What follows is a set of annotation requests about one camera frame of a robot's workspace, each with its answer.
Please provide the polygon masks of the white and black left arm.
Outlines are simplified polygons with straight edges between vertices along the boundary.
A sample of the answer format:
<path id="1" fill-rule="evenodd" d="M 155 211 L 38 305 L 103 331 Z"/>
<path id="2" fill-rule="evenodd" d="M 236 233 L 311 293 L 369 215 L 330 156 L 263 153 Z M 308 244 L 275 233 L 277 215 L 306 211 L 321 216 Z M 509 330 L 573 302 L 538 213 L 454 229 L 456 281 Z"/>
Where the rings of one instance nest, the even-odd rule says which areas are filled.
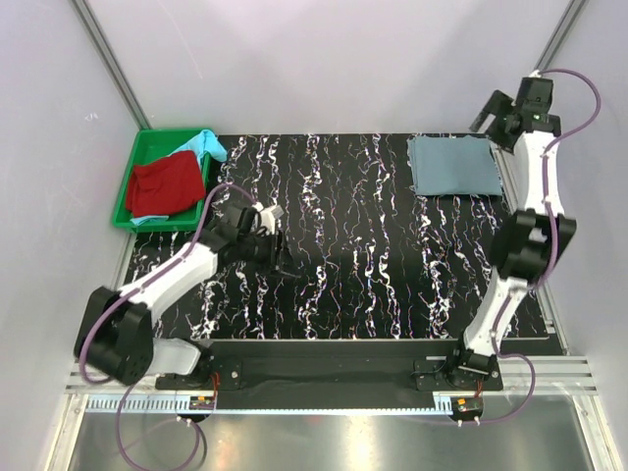
<path id="1" fill-rule="evenodd" d="M 279 205 L 230 208 L 196 233 L 169 260 L 117 290 L 97 288 L 89 297 L 74 347 L 79 371 L 92 385 L 94 368 L 105 382 L 124 386 L 146 376 L 157 387 L 199 389 L 217 377 L 210 350 L 192 340 L 161 339 L 153 328 L 184 294 L 228 267 L 244 263 L 263 274 L 294 278 Z"/>

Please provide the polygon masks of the grey-blue polo shirt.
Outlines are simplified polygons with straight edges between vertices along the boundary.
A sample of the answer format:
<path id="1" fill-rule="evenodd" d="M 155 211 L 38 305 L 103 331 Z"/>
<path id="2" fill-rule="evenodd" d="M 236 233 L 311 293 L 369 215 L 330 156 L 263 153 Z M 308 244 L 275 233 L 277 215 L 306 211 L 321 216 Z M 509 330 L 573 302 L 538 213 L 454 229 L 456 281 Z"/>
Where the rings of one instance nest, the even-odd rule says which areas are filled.
<path id="1" fill-rule="evenodd" d="M 501 196 L 490 142 L 482 137 L 417 135 L 407 141 L 417 196 Z"/>

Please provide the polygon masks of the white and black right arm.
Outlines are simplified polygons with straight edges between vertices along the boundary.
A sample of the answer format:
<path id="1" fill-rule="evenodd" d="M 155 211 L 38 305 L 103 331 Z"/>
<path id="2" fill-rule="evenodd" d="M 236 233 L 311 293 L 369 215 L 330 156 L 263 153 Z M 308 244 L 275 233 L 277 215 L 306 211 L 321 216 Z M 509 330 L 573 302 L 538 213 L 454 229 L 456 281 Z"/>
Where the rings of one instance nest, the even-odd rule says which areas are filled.
<path id="1" fill-rule="evenodd" d="M 470 390 L 497 375 L 500 344 L 521 301 L 541 284 L 575 235 L 557 188 L 556 154 L 561 123 L 550 111 L 553 83 L 532 75 L 515 97 L 492 93 L 470 130 L 483 130 L 520 166 L 518 208 L 492 242 L 492 277 L 472 322 L 447 357 L 443 375 L 454 388 Z"/>

